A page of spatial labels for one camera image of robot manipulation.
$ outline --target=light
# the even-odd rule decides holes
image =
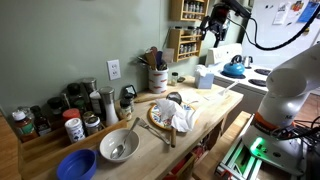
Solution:
[[[262,142],[262,138],[261,137],[258,137],[254,142],[253,142],[253,144],[251,145],[251,147],[250,147],[250,150],[251,151],[255,151],[256,150],[256,148],[257,148],[257,146]]]

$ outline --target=wooden plate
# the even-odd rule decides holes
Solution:
[[[191,105],[187,105],[185,103],[182,103],[182,108],[185,111],[195,110]],[[149,118],[151,119],[151,121],[155,125],[159,126],[162,129],[166,129],[166,130],[171,130],[172,129],[172,127],[171,127],[171,118],[162,121],[159,107],[156,104],[151,106],[151,108],[149,109],[148,114],[149,114]]]

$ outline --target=utensil holder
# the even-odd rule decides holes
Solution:
[[[169,68],[162,71],[149,68],[149,89],[154,94],[161,94],[167,90]]]

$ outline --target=red lid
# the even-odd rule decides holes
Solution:
[[[72,118],[80,118],[80,111],[77,108],[68,109],[62,114],[63,120],[68,121]]]

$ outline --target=spoon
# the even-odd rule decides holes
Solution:
[[[119,144],[116,148],[113,149],[110,158],[111,159],[118,159],[124,152],[124,150],[126,150],[126,140],[128,139],[129,135],[131,134],[133,128],[136,126],[136,124],[139,122],[140,118],[137,117],[136,120],[134,121],[132,127],[130,128],[130,131],[128,132],[128,134],[126,135],[126,137],[124,138],[123,142],[121,144]]]

